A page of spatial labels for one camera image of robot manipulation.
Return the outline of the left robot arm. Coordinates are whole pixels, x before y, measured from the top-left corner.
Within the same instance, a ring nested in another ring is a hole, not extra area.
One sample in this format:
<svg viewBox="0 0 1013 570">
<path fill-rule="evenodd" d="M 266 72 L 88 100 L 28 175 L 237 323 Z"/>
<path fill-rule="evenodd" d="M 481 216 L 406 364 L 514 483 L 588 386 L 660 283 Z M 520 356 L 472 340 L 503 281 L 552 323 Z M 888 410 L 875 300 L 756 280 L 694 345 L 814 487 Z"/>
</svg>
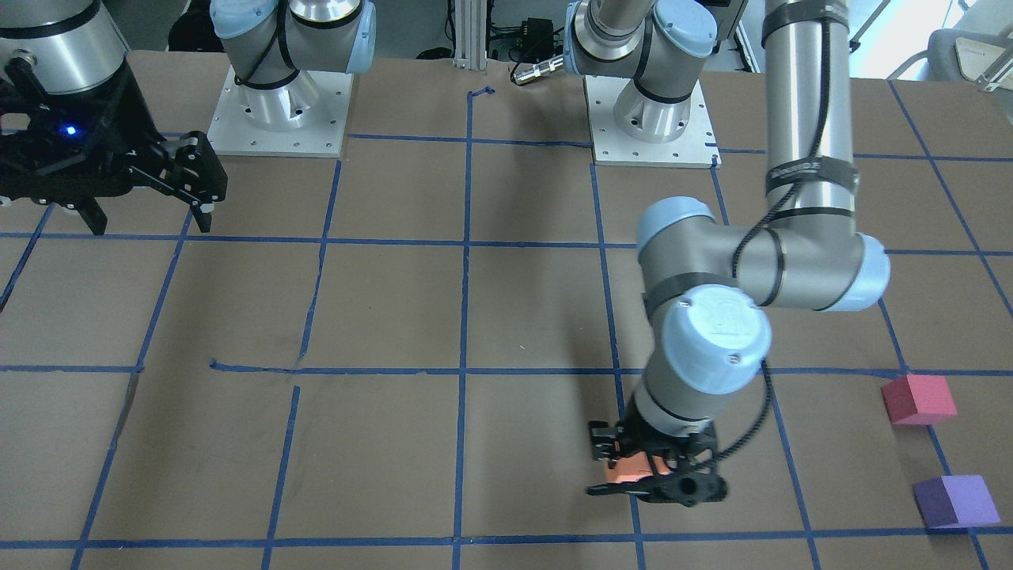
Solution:
<svg viewBox="0 0 1013 570">
<path fill-rule="evenodd" d="M 856 229 L 845 1 L 768 1 L 768 209 L 723 225 L 692 197 L 652 203 L 637 227 L 654 349 L 621 418 L 589 425 L 605 482 L 625 494 L 694 506 L 727 495 L 719 463 L 745 447 L 773 400 L 764 308 L 858 311 L 889 284 L 880 241 Z"/>
</svg>

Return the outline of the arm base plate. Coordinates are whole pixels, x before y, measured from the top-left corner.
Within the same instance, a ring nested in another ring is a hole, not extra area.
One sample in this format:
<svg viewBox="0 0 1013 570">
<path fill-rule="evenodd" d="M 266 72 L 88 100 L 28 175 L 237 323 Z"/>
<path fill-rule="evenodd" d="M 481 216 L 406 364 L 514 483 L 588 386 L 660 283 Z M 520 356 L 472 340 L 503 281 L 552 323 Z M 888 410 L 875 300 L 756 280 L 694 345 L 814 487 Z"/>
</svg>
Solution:
<svg viewBox="0 0 1013 570">
<path fill-rule="evenodd" d="M 597 165 L 709 169 L 723 164 L 700 83 L 688 100 L 645 97 L 632 79 L 586 76 Z"/>
<path fill-rule="evenodd" d="M 229 70 L 207 130 L 218 155 L 340 158 L 354 75 L 303 71 L 271 90 L 234 77 Z"/>
</svg>

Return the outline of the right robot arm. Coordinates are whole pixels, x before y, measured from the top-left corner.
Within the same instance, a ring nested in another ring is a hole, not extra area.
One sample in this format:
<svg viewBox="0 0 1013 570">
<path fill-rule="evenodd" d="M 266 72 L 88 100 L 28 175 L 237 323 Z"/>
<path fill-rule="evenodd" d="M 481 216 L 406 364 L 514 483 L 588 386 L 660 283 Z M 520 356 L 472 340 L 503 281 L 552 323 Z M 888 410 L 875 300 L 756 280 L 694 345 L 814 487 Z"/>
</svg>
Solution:
<svg viewBox="0 0 1013 570">
<path fill-rule="evenodd" d="M 101 1 L 2 3 L 2 113 L 25 129 L 2 137 L 2 205 L 28 200 L 105 234 L 99 201 L 138 187 L 188 206 L 209 232 L 226 198 L 218 152 L 337 156 L 352 75 L 374 60 L 370 1 L 213 1 L 214 35 L 231 76 L 210 133 L 157 129 Z"/>
</svg>

